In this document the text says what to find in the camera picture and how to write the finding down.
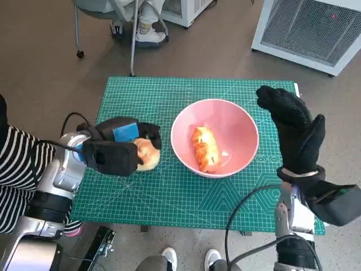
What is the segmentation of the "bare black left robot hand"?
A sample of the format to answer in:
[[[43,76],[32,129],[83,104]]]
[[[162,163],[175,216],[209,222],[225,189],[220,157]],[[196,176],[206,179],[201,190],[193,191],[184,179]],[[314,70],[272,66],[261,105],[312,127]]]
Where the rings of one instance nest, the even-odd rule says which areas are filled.
[[[160,127],[133,117],[113,117],[96,125],[95,129],[108,141],[132,142],[144,138],[149,139],[155,149],[161,149]]]

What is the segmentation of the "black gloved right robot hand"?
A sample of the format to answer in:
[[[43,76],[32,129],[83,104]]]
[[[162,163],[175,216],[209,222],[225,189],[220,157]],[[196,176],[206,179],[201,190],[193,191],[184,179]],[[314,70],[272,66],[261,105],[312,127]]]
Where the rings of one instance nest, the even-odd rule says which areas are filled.
[[[282,168],[295,175],[316,173],[325,116],[313,118],[303,100],[285,89],[264,85],[256,95],[257,104],[268,110],[278,130]]]

